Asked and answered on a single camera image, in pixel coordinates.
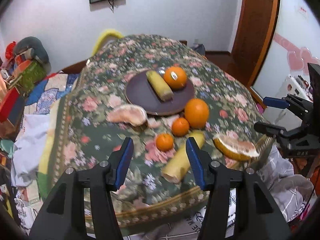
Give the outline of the pomelo wedge with rind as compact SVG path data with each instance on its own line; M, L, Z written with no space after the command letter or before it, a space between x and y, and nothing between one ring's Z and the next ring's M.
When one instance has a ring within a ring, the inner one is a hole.
M259 157L255 145L250 141L241 141L227 135L213 137L214 146L227 158L236 161L249 161Z

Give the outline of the large plain orange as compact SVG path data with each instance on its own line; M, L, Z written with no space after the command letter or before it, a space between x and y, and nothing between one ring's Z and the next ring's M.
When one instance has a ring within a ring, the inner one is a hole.
M209 107L201 99L191 99L184 108L184 117L191 128L201 129L209 118Z

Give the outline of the small mandarin orange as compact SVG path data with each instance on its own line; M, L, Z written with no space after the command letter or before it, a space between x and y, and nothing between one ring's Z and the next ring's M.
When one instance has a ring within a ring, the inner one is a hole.
M176 137L183 137L189 132L189 122L185 118L176 119L171 126L172 134Z
M162 152L170 151L174 147L174 138L168 133L159 134L156 138L156 147Z

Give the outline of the large orange with sticker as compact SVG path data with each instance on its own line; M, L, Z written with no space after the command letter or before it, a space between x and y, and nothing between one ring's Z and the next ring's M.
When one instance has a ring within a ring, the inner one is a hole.
M177 90L185 87L188 77L181 67L169 67L163 75L164 81L171 89Z

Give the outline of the yellow banana piece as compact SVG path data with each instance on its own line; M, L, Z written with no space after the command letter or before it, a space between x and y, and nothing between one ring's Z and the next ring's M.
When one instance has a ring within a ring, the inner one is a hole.
M172 99L173 92L171 88L156 71L148 70L146 72L146 77L151 87L162 101L169 101Z
M206 141L204 132L201 130L194 130L187 136L174 157L171 158L167 165L161 170L162 177L170 183L178 184L190 168L189 159L185 150L186 141L189 137L195 139L199 148L201 148Z

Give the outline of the peeled pink pomelo segment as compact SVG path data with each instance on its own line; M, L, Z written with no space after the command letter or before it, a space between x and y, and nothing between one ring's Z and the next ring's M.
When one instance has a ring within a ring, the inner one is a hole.
M144 108L132 104L118 106L110 111L106 117L108 122L125 123L133 127L142 126L147 122L147 119L148 116Z

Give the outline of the white device with stickers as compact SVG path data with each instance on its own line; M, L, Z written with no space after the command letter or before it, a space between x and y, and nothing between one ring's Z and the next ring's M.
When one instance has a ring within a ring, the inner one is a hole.
M281 99L282 97L286 97L288 94L293 94L312 102L312 98L308 89L308 82L305 81L300 75L294 77L290 74L286 77L274 97ZM271 124L285 127L288 131L297 128L302 124L302 120L299 117L295 116L288 109L279 109L268 106L265 109L263 116Z

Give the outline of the floral green blanket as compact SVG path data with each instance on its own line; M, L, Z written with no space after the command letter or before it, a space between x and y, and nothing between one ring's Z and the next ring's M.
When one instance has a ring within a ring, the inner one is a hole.
M254 130L255 122L263 121L263 116L245 86L178 41L159 35L130 35L91 57L71 92L53 103L37 175L42 198L48 196L67 167L92 168L130 137L134 153L126 180L119 191L111 194L123 235L148 232L206 205L208 194L196 186L191 172L178 184L161 175L173 153L159 152L155 139L170 133L177 115L150 116L137 128L106 120L110 111L127 103L126 85L134 75L171 66L186 71L195 96L209 107L203 149L235 170L259 169L266 163L272 139ZM249 161L227 158L214 146L213 137L218 134L252 142L259 157Z

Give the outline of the brown wooden door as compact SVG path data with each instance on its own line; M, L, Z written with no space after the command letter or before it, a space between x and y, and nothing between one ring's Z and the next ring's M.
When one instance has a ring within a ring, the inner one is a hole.
M231 56L242 84L253 85L271 44L280 0L241 0L238 27Z

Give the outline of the blue patchwork quilt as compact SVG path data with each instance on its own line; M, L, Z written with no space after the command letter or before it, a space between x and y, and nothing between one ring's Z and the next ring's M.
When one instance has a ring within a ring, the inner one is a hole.
M24 108L26 114L49 114L51 105L68 94L79 74L55 73L38 83L29 94Z

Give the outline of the dark purple round plate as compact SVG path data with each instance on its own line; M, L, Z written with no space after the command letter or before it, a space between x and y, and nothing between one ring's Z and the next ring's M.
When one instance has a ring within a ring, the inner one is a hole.
M173 89L160 72L145 70L134 75L125 90L129 103L142 107L148 114L165 116L180 113L194 98L195 88L190 80L180 89Z

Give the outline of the red box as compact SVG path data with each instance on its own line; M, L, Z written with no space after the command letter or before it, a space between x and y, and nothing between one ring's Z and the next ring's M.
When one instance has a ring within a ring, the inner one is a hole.
M19 91L14 87L9 90L1 102L0 121L10 121L13 125L16 124L18 118L23 113L25 100Z

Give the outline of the green gift box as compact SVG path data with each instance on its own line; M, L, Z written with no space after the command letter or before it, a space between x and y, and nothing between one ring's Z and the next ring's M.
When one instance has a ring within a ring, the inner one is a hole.
M21 94L29 94L47 76L43 66L36 60L26 60L16 70L15 87Z

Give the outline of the grey plush toy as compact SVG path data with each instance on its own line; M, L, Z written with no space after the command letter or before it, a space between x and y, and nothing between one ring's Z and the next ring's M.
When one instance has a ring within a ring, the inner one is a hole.
M43 66L47 74L52 70L47 51L36 37L29 36L17 42L13 49L13 55L14 57L23 55L25 59L36 60Z

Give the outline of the yellow foam headboard arch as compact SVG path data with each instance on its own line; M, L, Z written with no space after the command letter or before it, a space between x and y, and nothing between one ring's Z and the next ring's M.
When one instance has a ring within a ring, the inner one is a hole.
M124 35L115 29L106 29L98 37L97 41L94 44L91 56L94 56L100 48L105 44L105 42L111 38L120 39Z

